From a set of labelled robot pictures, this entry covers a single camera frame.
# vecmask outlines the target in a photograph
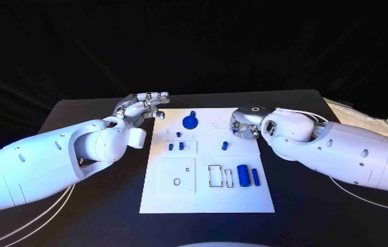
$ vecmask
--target blue plastic part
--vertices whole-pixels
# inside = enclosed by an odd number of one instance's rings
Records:
[[[196,112],[191,111],[190,115],[183,118],[183,127],[185,129],[193,129],[197,126]]]
[[[246,165],[236,166],[236,173],[237,173],[237,181],[240,187],[250,186],[250,179],[249,179],[249,172]]]
[[[252,169],[252,181],[255,182],[255,186],[259,186],[256,169]]]
[[[227,149],[227,142],[223,142],[223,143],[222,143],[222,147],[220,147],[220,149],[222,149],[223,151],[226,151],[226,149]]]

